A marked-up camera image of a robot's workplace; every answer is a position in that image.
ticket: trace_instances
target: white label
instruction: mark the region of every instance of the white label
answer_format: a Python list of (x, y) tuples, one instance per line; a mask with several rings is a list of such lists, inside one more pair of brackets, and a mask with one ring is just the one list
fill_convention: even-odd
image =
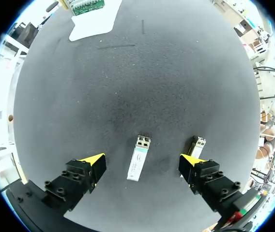
[(198, 159), (201, 155), (201, 152), (202, 152), (202, 147), (195, 146), (191, 153), (191, 156)]
[(138, 181), (146, 159), (147, 151), (148, 149), (145, 149), (142, 147), (136, 147), (134, 149), (129, 171), (128, 171), (127, 180)]

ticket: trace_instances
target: hex bolt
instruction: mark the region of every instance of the hex bolt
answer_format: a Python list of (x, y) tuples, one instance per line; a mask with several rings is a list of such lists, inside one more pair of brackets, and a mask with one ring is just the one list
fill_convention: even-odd
[(241, 187), (241, 183), (239, 181), (234, 182), (234, 187), (236, 187), (236, 188)]
[(226, 194), (228, 194), (228, 189), (226, 189), (226, 188), (223, 188), (222, 190), (221, 190), (221, 195), (226, 195)]
[(19, 203), (22, 203), (22, 202), (23, 202), (23, 198), (22, 198), (22, 197), (17, 197), (17, 201), (18, 201)]
[(64, 195), (64, 189), (63, 188), (58, 188), (57, 193), (61, 194), (61, 195)]

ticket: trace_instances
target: black mat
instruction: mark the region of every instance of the black mat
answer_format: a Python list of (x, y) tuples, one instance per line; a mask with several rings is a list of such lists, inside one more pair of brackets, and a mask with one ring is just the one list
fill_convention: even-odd
[[(72, 158), (105, 152), (107, 171), (65, 216), (104, 232), (198, 232), (219, 219), (179, 177), (186, 140), (246, 182), (257, 151), (260, 105), (234, 30), (209, 2), (124, 0), (108, 34), (69, 41), (63, 9), (25, 60), (15, 97), (15, 140), (39, 187)], [(138, 182), (126, 180), (139, 133), (152, 137)]]

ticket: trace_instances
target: screw head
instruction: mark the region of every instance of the screw head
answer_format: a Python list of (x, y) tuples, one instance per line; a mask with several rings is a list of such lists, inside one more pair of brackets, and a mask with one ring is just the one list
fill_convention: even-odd
[(80, 178), (80, 177), (79, 177), (78, 174), (74, 174), (74, 175), (73, 175), (73, 179), (74, 179), (74, 180), (79, 180), (79, 178)]
[(223, 188), (222, 190), (221, 190), (221, 194), (222, 195), (226, 195), (226, 194), (228, 194), (228, 189), (226, 189), (226, 188)]
[(234, 182), (234, 186), (235, 186), (236, 188), (239, 188), (239, 187), (241, 186), (241, 183), (240, 183), (239, 181)]
[(64, 195), (64, 189), (63, 188), (58, 188), (57, 193), (61, 194), (61, 195)]
[(22, 203), (22, 202), (23, 202), (23, 198), (22, 198), (22, 197), (17, 197), (17, 201), (18, 201), (19, 203)]

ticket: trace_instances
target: black cable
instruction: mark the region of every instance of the black cable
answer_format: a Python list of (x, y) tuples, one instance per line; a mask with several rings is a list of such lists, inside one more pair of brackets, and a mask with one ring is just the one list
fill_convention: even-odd
[(260, 70), (260, 71), (269, 71), (269, 70), (266, 70), (266, 69), (271, 69), (271, 70), (275, 71), (275, 68), (268, 67), (268, 66), (259, 66), (259, 67), (255, 67), (253, 69), (257, 69), (257, 70)]
[(260, 100), (264, 100), (264, 99), (272, 99), (272, 98), (275, 98), (275, 96), (272, 96), (272, 97), (265, 97), (265, 98), (260, 98)]
[(263, 183), (262, 183), (262, 182), (257, 181), (257, 179), (255, 179), (252, 175), (250, 175), (250, 177), (252, 177), (252, 178), (254, 179), (254, 181), (256, 181), (258, 184), (263, 185), (263, 184), (265, 183), (265, 181), (264, 181)]
[(260, 119), (262, 119), (263, 117), (267, 117), (269, 114), (265, 115), (265, 116), (262, 116)]

